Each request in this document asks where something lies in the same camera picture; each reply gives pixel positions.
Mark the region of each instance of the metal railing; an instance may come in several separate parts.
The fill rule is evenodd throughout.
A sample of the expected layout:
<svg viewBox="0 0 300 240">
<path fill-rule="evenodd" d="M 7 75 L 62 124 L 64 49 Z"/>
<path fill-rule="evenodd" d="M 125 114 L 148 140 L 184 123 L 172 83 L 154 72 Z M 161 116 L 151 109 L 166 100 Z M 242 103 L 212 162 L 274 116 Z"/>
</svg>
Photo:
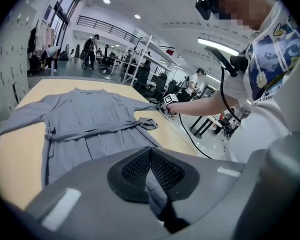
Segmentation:
<svg viewBox="0 0 300 240">
<path fill-rule="evenodd" d="M 134 45 L 136 45 L 139 40 L 138 37 L 136 37 L 133 34 L 130 34 L 129 32 L 127 32 L 117 26 L 111 25 L 109 23 L 106 23 L 104 21 L 101 21 L 101 20 L 98 20 L 95 18 L 90 18 L 90 17 L 80 15 L 76 24 L 81 25 L 81 26 L 91 27 L 91 28 L 101 30 L 101 31 L 105 31 L 107 33 L 110 33 L 117 37 L 120 37 L 124 40 L 127 40 Z"/>
</svg>

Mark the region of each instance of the black mesh cover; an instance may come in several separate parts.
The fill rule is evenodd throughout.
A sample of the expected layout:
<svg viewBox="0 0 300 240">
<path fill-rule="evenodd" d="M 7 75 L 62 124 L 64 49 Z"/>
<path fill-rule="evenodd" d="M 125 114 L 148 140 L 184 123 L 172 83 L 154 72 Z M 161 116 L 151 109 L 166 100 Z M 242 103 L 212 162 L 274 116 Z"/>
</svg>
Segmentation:
<svg viewBox="0 0 300 240">
<path fill-rule="evenodd" d="M 145 147 L 112 166 L 107 174 L 108 184 L 122 199 L 146 204 L 150 169 L 171 201 L 188 198 L 200 179 L 198 171 L 188 163 L 157 148 Z"/>
</svg>

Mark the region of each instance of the light wood tabletop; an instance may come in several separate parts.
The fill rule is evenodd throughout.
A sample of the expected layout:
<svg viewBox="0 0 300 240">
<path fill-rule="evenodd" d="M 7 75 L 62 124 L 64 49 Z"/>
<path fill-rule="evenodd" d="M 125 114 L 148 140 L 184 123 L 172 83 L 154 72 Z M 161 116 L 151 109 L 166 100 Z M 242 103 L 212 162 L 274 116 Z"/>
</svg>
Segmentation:
<svg viewBox="0 0 300 240">
<path fill-rule="evenodd" d="M 19 103 L 17 108 L 37 102 L 47 95 L 68 93 L 74 88 L 82 90 L 101 90 L 147 102 L 131 86 L 72 79 L 41 80 Z M 193 148 L 181 138 L 171 122 L 158 111 L 136 111 L 139 117 L 152 118 L 159 128 L 149 130 L 164 148 L 196 155 Z M 42 190 L 41 165 L 46 126 L 43 122 L 3 134 L 0 136 L 0 195 L 3 199 L 17 205 L 21 209 Z"/>
</svg>

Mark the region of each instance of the ceiling light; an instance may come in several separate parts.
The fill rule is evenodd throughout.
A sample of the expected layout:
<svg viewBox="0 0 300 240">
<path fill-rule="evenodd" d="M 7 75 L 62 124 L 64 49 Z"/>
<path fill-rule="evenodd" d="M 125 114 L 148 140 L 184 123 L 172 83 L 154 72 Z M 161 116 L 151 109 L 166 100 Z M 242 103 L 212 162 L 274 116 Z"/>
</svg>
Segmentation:
<svg viewBox="0 0 300 240">
<path fill-rule="evenodd" d="M 234 56 L 239 55 L 239 52 L 237 50 L 232 49 L 232 48 L 230 48 L 230 47 L 228 47 L 224 44 L 221 44 L 221 43 L 218 43 L 218 42 L 215 42 L 215 41 L 211 41 L 211 40 L 207 40 L 207 39 L 198 37 L 198 42 L 199 42 L 199 44 L 210 46 L 210 47 L 213 47 L 213 48 L 217 48 L 221 51 L 224 51 L 224 52 L 229 53 L 229 54 L 234 55 Z"/>
<path fill-rule="evenodd" d="M 217 90 L 217 88 L 214 88 L 212 85 L 210 85 L 210 84 L 207 84 L 207 86 L 209 86 L 211 89 L 213 89 L 213 90 Z"/>
<path fill-rule="evenodd" d="M 211 78 L 211 79 L 213 79 L 213 80 L 215 80 L 215 81 L 217 81 L 218 83 L 221 83 L 221 82 L 220 82 L 220 80 L 218 80 L 218 79 L 214 78 L 214 77 L 213 77 L 213 76 L 211 76 L 211 75 L 208 75 L 208 74 L 206 74 L 206 76 L 207 76 L 207 77 L 209 77 L 209 78 Z"/>
</svg>

